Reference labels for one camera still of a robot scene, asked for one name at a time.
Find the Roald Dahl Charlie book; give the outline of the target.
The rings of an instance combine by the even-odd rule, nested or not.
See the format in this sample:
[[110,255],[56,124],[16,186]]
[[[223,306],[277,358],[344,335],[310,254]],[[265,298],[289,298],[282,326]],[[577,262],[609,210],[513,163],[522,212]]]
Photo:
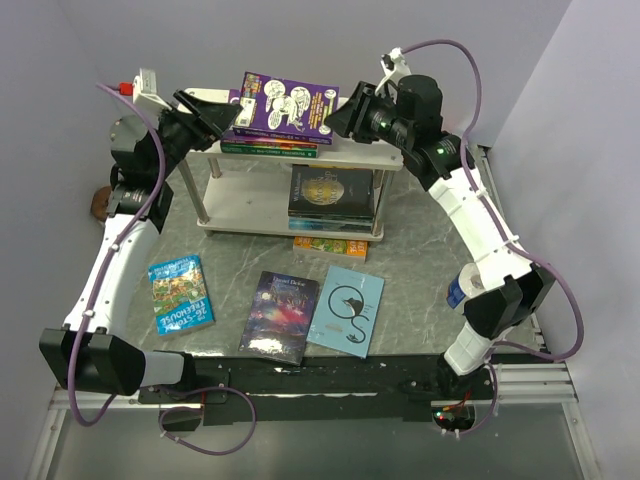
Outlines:
[[312,149],[316,150],[318,145],[310,142],[303,142],[299,140],[287,140],[271,137],[260,137],[251,135],[240,135],[233,131],[224,134],[220,143],[226,144],[244,144],[254,145],[261,147],[273,147],[273,148],[300,148],[300,149]]

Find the green Treehouse book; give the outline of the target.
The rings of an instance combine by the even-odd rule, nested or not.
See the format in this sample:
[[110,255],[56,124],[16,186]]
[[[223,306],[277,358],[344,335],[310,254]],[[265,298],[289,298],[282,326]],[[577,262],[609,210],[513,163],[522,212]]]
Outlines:
[[318,151],[316,149],[283,149],[237,144],[221,145],[220,150],[226,154],[267,155],[313,159],[318,156]]

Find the purple comic paperback book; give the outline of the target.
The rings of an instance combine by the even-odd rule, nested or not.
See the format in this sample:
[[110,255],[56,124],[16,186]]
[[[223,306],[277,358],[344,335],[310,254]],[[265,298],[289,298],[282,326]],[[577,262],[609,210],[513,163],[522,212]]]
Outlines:
[[238,135],[330,145],[333,131],[325,119],[336,111],[339,98],[337,86],[247,72],[233,129]]

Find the light blue cat book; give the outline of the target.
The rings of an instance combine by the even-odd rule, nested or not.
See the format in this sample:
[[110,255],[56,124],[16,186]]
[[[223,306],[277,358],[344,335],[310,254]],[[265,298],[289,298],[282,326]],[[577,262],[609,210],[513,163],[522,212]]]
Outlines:
[[361,359],[368,356],[384,279],[330,266],[307,341]]

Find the dark purple Crusoe book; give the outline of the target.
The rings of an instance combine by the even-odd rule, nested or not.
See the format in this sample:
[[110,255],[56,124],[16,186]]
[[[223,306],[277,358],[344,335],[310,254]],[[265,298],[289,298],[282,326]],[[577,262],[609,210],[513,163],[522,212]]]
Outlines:
[[315,280],[263,271],[238,351],[300,365],[318,292]]

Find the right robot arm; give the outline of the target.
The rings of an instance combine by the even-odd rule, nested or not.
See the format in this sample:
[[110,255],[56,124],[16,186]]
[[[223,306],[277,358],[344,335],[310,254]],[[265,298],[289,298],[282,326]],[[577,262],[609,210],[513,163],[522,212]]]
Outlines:
[[440,205],[476,265],[483,290],[466,301],[465,325],[442,356],[437,386],[446,397],[461,397],[472,386],[489,350],[507,331],[531,316],[554,284],[547,269],[512,252],[514,238],[482,187],[473,164],[464,165],[459,137],[444,131],[442,92],[425,75],[409,75],[395,97],[378,95],[361,82],[325,124],[357,143],[384,141],[398,148],[406,169]]

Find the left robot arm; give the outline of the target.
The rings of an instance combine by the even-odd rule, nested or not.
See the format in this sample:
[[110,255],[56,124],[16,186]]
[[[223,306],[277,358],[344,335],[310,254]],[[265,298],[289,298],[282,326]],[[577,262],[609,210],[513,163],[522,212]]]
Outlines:
[[183,90],[157,122],[135,111],[110,128],[111,196],[98,256],[62,327],[47,328],[39,349],[58,384],[76,391],[131,395],[162,385],[177,402],[198,389],[192,355],[144,352],[124,340],[133,290],[149,250],[164,227],[173,191],[167,176],[192,151],[209,149],[232,126],[241,108]]

